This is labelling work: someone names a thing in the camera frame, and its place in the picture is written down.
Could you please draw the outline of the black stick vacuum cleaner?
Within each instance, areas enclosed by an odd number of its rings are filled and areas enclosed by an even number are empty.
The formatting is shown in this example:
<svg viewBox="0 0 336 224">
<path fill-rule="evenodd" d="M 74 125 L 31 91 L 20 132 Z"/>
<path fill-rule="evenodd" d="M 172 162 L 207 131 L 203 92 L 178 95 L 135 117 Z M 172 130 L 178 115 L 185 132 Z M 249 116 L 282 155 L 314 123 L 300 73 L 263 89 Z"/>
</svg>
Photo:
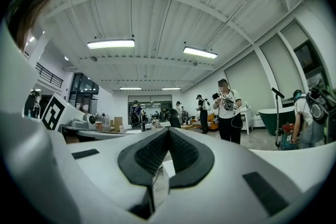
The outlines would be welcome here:
<svg viewBox="0 0 336 224">
<path fill-rule="evenodd" d="M 279 148 L 280 147 L 280 142 L 278 140 L 279 137 L 279 101 L 281 99 L 283 99 L 285 96 L 280 93 L 277 89 L 275 89 L 274 87 L 271 88 L 272 92 L 275 94 L 275 98 L 276 98 L 276 110 L 277 110 L 277 118 L 276 118 L 276 141 L 275 141 L 275 145 Z"/>
</svg>

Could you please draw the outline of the red bag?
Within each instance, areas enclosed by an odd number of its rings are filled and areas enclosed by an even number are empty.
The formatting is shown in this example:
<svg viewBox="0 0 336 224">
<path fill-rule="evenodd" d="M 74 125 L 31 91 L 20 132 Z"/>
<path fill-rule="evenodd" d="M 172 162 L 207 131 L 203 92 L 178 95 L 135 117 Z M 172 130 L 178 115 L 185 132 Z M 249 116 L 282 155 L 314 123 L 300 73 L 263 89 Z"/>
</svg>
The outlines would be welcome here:
<svg viewBox="0 0 336 224">
<path fill-rule="evenodd" d="M 294 131 L 294 123 L 286 123 L 281 126 L 280 130 L 283 135 L 292 135 Z"/>
</svg>

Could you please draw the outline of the black metal railing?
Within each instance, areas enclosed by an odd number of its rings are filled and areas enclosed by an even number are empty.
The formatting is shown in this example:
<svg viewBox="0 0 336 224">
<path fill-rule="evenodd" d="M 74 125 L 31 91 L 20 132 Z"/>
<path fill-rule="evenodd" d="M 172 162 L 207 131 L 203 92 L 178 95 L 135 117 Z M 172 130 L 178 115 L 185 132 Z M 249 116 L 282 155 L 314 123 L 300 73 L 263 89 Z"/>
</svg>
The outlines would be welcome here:
<svg viewBox="0 0 336 224">
<path fill-rule="evenodd" d="M 43 67 L 41 64 L 36 63 L 35 69 L 39 76 L 46 82 L 50 83 L 51 85 L 55 86 L 56 88 L 61 88 L 63 79 L 56 76 L 52 72 L 50 72 L 48 69 Z"/>
</svg>

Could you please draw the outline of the cardboard box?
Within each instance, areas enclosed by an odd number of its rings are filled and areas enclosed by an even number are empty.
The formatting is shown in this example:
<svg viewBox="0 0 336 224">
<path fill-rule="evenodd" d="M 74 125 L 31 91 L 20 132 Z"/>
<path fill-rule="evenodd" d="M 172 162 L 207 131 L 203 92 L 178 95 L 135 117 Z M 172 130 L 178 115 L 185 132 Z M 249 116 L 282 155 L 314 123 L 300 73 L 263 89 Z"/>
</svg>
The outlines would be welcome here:
<svg viewBox="0 0 336 224">
<path fill-rule="evenodd" d="M 115 116 L 114 117 L 114 131 L 115 132 L 120 132 L 123 129 L 124 129 L 123 118 L 119 117 L 119 116 Z"/>
</svg>

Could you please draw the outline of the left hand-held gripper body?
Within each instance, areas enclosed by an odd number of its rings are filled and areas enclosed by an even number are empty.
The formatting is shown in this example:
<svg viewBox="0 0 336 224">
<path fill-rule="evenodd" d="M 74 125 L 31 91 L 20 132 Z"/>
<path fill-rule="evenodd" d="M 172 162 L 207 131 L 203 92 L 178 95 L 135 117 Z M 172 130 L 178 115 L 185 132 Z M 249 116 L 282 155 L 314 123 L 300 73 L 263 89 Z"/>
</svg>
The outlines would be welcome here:
<svg viewBox="0 0 336 224">
<path fill-rule="evenodd" d="M 81 112 L 56 93 L 49 100 L 41 122 L 46 129 L 63 135 L 97 136 L 95 117 Z"/>
</svg>

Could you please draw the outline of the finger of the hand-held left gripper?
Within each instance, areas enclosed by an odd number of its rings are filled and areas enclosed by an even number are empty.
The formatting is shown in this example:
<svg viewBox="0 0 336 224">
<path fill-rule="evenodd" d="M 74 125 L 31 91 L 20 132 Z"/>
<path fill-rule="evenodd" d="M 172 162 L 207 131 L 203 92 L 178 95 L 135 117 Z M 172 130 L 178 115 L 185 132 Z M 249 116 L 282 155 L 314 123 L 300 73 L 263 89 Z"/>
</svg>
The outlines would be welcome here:
<svg viewBox="0 0 336 224">
<path fill-rule="evenodd" d="M 142 133 L 141 130 L 126 130 L 126 132 L 99 132 L 99 131 L 77 131 L 81 137 L 93 138 L 95 140 L 108 140 L 113 138 L 125 137 L 128 135 Z"/>
</svg>

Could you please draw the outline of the teal bag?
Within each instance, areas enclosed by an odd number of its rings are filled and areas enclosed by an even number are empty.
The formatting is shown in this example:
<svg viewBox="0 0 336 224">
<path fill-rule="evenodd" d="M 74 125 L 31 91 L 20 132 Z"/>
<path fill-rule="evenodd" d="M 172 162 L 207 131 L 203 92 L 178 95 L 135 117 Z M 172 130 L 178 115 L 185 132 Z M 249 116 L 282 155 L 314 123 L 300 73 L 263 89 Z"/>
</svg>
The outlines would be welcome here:
<svg viewBox="0 0 336 224">
<path fill-rule="evenodd" d="M 291 151 L 291 150 L 298 150 L 298 144 L 292 144 L 291 142 L 292 135 L 291 134 L 283 134 L 281 136 L 281 140 L 279 143 L 279 149 L 281 151 Z"/>
</svg>

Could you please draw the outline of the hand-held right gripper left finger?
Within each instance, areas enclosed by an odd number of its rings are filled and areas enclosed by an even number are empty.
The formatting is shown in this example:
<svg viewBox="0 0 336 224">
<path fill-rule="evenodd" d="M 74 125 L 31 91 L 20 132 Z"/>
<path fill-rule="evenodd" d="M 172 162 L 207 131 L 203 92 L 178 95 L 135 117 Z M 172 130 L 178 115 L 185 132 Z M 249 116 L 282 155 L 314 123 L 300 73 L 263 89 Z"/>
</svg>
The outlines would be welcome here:
<svg viewBox="0 0 336 224">
<path fill-rule="evenodd" d="M 51 132 L 56 161 L 51 190 L 51 221 L 55 224 L 168 224 L 166 208 L 155 208 L 152 174 L 131 160 L 125 167 L 145 185 L 131 183 L 118 158 L 135 146 L 145 147 L 161 132 L 148 131 L 109 140 L 66 144 L 61 133 Z"/>
</svg>

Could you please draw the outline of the orange sofa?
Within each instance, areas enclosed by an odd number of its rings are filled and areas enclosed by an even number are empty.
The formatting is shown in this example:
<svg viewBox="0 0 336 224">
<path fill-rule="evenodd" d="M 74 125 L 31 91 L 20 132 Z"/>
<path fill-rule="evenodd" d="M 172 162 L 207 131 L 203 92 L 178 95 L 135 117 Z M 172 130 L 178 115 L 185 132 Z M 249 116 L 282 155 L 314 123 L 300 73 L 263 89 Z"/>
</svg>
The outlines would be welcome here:
<svg viewBox="0 0 336 224">
<path fill-rule="evenodd" d="M 200 115 L 197 115 L 194 119 L 191 120 L 191 124 L 194 129 L 202 128 L 201 121 L 200 121 Z M 217 118 L 214 113 L 211 113 L 207 116 L 207 125 L 208 129 L 211 131 L 216 131 L 218 130 L 218 123 L 217 123 Z"/>
</svg>

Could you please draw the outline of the black office chair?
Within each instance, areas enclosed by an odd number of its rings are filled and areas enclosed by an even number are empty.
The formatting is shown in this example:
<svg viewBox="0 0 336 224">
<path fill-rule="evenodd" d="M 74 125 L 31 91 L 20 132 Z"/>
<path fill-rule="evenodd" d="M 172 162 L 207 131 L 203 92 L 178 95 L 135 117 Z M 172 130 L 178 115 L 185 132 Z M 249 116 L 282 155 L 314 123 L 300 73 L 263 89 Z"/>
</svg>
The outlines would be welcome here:
<svg viewBox="0 0 336 224">
<path fill-rule="evenodd" d="M 171 127 L 181 128 L 181 124 L 178 117 L 178 112 L 175 109 L 169 110 L 169 122 Z"/>
</svg>

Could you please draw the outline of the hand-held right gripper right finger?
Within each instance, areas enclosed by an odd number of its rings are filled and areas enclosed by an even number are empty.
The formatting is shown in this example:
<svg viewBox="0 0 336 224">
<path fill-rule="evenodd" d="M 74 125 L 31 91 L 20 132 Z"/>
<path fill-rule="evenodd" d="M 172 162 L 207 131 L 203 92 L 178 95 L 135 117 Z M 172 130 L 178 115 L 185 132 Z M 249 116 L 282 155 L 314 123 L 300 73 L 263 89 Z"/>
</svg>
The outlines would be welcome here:
<svg viewBox="0 0 336 224">
<path fill-rule="evenodd" d="M 247 148 L 183 131 L 210 148 L 214 165 L 193 187 L 172 189 L 169 224 L 267 224 L 302 195 L 280 170 Z"/>
</svg>

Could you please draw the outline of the white roller blind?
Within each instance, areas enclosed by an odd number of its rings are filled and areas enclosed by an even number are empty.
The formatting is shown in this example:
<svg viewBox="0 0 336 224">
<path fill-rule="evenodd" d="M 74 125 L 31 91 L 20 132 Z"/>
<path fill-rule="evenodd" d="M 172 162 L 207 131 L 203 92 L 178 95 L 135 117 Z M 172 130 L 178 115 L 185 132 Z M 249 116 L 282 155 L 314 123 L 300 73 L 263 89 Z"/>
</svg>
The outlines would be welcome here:
<svg viewBox="0 0 336 224">
<path fill-rule="evenodd" d="M 293 97 L 295 90 L 304 91 L 297 67 L 282 40 L 275 36 L 261 47 L 275 76 L 277 89 L 284 99 Z"/>
<path fill-rule="evenodd" d="M 296 21 L 292 22 L 290 25 L 284 28 L 281 33 L 293 50 L 309 40 L 306 33 Z"/>
<path fill-rule="evenodd" d="M 268 78 L 255 53 L 226 69 L 225 74 L 230 88 L 239 93 L 243 106 L 251 107 L 254 114 L 275 108 Z"/>
</svg>

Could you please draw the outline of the dark green bathtub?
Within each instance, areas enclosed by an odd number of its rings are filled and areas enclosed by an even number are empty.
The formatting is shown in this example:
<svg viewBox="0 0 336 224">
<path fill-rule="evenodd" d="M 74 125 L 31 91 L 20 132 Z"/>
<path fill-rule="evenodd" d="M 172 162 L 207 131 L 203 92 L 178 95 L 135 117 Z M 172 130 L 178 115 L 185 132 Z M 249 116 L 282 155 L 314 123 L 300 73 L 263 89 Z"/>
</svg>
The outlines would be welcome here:
<svg viewBox="0 0 336 224">
<path fill-rule="evenodd" d="M 269 134 L 272 136 L 276 135 L 277 130 L 277 115 L 279 115 L 279 127 L 286 123 L 294 123 L 295 122 L 295 112 L 294 108 L 279 108 L 279 113 L 277 113 L 277 109 L 261 109 L 258 111 L 266 129 Z"/>
</svg>

